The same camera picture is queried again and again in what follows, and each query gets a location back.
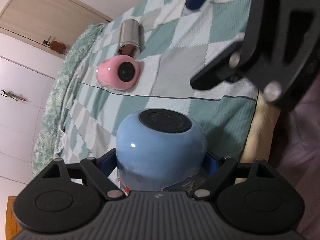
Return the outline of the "blue cartoon cup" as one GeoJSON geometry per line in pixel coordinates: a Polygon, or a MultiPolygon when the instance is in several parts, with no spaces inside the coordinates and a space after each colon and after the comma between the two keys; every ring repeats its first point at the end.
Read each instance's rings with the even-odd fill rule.
{"type": "Polygon", "coordinates": [[[202,127],[176,111],[151,108],[128,115],[116,135],[120,188],[191,191],[207,151],[202,127]]]}

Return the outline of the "stainless steel cup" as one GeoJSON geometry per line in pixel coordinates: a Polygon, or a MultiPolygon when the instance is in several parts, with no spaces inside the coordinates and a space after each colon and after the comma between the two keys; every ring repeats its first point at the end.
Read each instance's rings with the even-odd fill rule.
{"type": "Polygon", "coordinates": [[[136,58],[140,54],[140,24],[129,18],[120,26],[118,55],[127,55],[136,58]]]}

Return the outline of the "pink cup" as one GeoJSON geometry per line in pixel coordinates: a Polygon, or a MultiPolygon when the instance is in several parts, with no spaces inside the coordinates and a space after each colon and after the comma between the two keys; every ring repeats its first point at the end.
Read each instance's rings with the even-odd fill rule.
{"type": "Polygon", "coordinates": [[[135,85],[139,72],[138,63],[132,57],[117,55],[98,66],[96,77],[104,87],[127,90],[135,85]]]}

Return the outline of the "checkered green bed sheet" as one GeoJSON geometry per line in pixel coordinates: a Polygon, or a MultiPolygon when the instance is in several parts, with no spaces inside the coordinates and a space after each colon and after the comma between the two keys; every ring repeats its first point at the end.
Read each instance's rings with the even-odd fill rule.
{"type": "Polygon", "coordinates": [[[187,12],[186,0],[145,0],[108,24],[80,64],[56,157],[76,162],[99,157],[116,145],[121,121],[140,109],[167,108],[198,122],[217,156],[249,159],[248,139],[258,91],[246,79],[196,91],[189,80],[228,45],[244,38],[251,0],[207,0],[187,12]],[[140,75],[125,91],[103,87],[98,66],[116,54],[120,24],[133,18],[142,27],[136,60],[140,75]]]}

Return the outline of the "green floral quilt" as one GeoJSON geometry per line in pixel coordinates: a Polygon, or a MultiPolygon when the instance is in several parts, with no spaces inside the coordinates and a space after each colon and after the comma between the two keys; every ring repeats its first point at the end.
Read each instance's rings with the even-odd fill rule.
{"type": "Polygon", "coordinates": [[[88,56],[104,23],[92,23],[77,38],[67,53],[49,94],[42,125],[32,158],[32,176],[36,177],[53,159],[60,157],[64,147],[66,107],[82,74],[83,61],[88,56]]]}

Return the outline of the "wooden headboard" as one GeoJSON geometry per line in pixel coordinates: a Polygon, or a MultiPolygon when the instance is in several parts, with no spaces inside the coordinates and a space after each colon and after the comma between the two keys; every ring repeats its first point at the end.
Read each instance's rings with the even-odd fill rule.
{"type": "Polygon", "coordinates": [[[6,210],[6,217],[5,217],[5,239],[11,240],[17,234],[20,233],[21,228],[16,220],[13,211],[13,205],[16,196],[9,196],[7,201],[7,210],[6,210]]]}

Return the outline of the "green hanging ornament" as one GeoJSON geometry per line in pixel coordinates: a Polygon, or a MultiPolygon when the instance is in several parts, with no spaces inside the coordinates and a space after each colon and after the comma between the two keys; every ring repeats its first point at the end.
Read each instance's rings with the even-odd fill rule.
{"type": "Polygon", "coordinates": [[[6,98],[11,98],[15,101],[23,101],[26,102],[26,99],[20,95],[16,95],[15,93],[11,91],[1,90],[1,96],[4,96],[6,98]]]}

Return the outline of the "white wardrobe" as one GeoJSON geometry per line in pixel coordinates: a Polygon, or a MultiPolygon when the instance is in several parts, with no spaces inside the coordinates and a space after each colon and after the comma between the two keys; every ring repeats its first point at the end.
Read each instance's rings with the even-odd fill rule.
{"type": "Polygon", "coordinates": [[[1,34],[1,90],[26,99],[1,96],[1,176],[27,184],[32,179],[34,143],[46,100],[62,60],[1,34]]]}

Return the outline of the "brown plush toy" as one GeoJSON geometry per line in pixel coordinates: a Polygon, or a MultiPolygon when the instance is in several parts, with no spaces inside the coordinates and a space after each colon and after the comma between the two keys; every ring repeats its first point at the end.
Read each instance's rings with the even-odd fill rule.
{"type": "Polygon", "coordinates": [[[67,47],[64,43],[53,41],[50,43],[50,49],[57,52],[58,54],[65,55],[67,47]]]}

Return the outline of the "wooden door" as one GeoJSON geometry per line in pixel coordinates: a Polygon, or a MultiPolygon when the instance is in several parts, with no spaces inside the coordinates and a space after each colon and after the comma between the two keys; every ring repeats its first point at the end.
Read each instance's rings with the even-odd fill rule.
{"type": "Polygon", "coordinates": [[[9,0],[1,11],[1,33],[63,59],[88,25],[111,21],[78,0],[9,0]],[[66,45],[65,55],[43,44],[49,36],[66,45]]]}

